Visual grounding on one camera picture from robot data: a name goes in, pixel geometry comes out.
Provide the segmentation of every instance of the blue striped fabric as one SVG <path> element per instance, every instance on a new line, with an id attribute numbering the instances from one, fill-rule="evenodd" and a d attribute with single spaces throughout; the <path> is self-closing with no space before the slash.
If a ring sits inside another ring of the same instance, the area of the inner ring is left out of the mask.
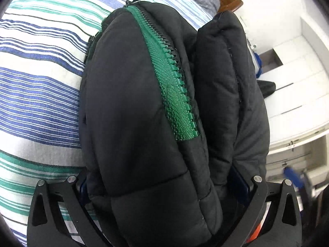
<path id="1" fill-rule="evenodd" d="M 193 0 L 148 1 L 174 7 L 196 29 L 212 18 Z M 37 181 L 63 181 L 84 166 L 78 105 L 87 42 L 124 4 L 13 0 L 0 20 L 0 213 L 24 246 Z M 82 243 L 65 205 L 60 209 Z"/>

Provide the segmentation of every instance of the black metal bracket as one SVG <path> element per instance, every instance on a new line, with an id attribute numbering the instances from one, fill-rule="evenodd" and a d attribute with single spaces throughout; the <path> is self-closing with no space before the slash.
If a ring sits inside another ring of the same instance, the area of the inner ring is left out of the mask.
<path id="1" fill-rule="evenodd" d="M 49 184 L 45 180 L 38 182 L 28 218 L 27 245 L 29 247 L 84 246 L 71 238 L 58 202 L 65 202 L 68 213 L 86 247 L 112 246 L 90 218 L 83 203 L 80 204 L 78 201 L 78 191 L 83 187 L 84 181 L 85 175 L 82 174 L 78 177 L 70 176 L 60 183 Z"/>
<path id="2" fill-rule="evenodd" d="M 27 244 L 29 247 L 112 247 L 100 230 L 91 220 L 84 208 L 87 202 L 85 188 L 86 172 L 79 176 L 70 176 L 60 183 L 47 183 L 40 180 L 36 186 L 28 219 Z M 294 243 L 301 241 L 301 220 L 294 187 L 289 180 L 282 184 L 266 183 L 260 176 L 254 176 L 248 181 L 250 203 L 234 230 L 217 247 L 241 247 L 252 233 L 259 221 L 264 203 L 271 201 L 271 207 L 265 223 L 256 240 L 249 243 L 250 247 L 295 247 L 287 245 L 286 237 L 275 235 L 287 233 Z M 84 245 L 74 241 L 65 225 L 58 202 L 65 202 L 68 213 L 84 242 Z M 269 238 L 275 238 L 275 245 L 269 245 Z"/>
<path id="3" fill-rule="evenodd" d="M 254 189 L 254 183 L 247 171 L 238 170 L 232 166 L 227 177 L 228 189 L 232 192 L 238 203 L 248 206 Z"/>

